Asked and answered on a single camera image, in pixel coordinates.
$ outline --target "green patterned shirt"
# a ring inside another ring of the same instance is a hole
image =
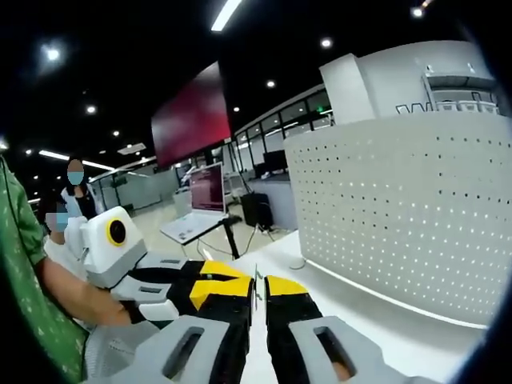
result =
[[[14,216],[10,208],[9,195]],[[26,252],[20,242],[16,222],[19,225]],[[0,255],[0,267],[4,269],[4,275],[10,282],[26,324],[32,329],[39,344],[61,371],[62,376],[68,382],[80,382],[86,332],[65,316],[41,291],[32,266],[45,257],[42,249],[42,229],[29,206],[23,187],[9,171],[2,156],[0,156]]]

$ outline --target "white table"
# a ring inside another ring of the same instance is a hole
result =
[[[338,316],[382,348],[386,364],[407,376],[448,382],[482,335],[481,330],[451,325],[416,314],[354,288],[306,264],[291,270],[301,257],[298,232],[243,256],[233,267],[254,276],[294,280],[308,289],[324,316]],[[277,383],[266,351],[265,303],[258,303],[250,330],[250,352],[242,384]]]

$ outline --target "white perforated panel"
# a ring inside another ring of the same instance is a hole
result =
[[[507,118],[412,114],[285,148],[305,258],[432,314],[489,322],[512,256]]]

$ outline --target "red monitor screen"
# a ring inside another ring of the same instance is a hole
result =
[[[192,173],[190,176],[192,208],[195,210],[217,210],[223,212],[223,183],[221,164],[208,166]]]
[[[230,136],[218,64],[212,64],[167,102],[151,121],[159,166],[188,158]]]

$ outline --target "laptop screen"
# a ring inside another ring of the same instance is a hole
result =
[[[222,164],[193,172],[190,176],[192,208],[195,210],[224,211],[224,181]]]

